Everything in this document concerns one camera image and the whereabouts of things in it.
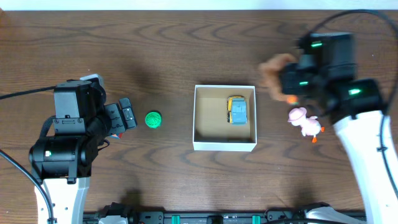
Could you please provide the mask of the colourful puzzle cube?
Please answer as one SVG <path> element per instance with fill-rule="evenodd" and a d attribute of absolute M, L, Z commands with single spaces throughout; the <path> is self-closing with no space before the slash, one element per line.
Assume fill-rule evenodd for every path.
<path fill-rule="evenodd" d="M 111 138 L 114 138 L 114 139 L 121 139 L 121 137 L 122 137 L 122 133 L 119 133 L 119 134 L 112 134 L 112 135 L 110 135 L 110 137 Z"/>

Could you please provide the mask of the brown plush toy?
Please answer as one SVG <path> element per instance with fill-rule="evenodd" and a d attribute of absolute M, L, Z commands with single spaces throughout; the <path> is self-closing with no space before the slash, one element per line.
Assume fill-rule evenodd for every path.
<path fill-rule="evenodd" d="M 277 54 L 259 65 L 259 72 L 262 75 L 260 86 L 267 89 L 271 99 L 283 101 L 290 105 L 297 104 L 298 98 L 295 95 L 285 95 L 282 93 L 279 75 L 287 64 L 293 62 L 296 62 L 296 58 L 293 55 Z"/>

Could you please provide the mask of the yellow grey toy truck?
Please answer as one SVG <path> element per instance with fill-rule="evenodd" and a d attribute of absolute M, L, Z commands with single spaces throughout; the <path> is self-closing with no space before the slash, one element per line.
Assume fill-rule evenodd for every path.
<path fill-rule="evenodd" d="M 247 119 L 247 103 L 243 96 L 230 96 L 227 102 L 227 122 L 232 125 L 245 125 Z"/>

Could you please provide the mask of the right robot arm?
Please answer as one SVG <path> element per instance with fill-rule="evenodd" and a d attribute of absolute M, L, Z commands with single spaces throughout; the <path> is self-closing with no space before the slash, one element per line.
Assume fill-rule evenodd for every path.
<path fill-rule="evenodd" d="M 397 223 L 397 153 L 377 81 L 356 78 L 350 33 L 306 35 L 284 67 L 282 93 L 315 100 L 329 116 L 353 168 L 368 223 Z"/>

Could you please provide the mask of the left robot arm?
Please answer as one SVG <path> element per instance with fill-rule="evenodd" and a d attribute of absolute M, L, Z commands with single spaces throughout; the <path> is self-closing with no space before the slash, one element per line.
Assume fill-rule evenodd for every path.
<path fill-rule="evenodd" d="M 129 98 L 107 105 L 97 79 L 71 80 L 54 88 L 55 116 L 29 151 L 32 175 L 46 193 L 51 223 L 82 223 L 92 163 L 110 136 L 137 126 Z"/>

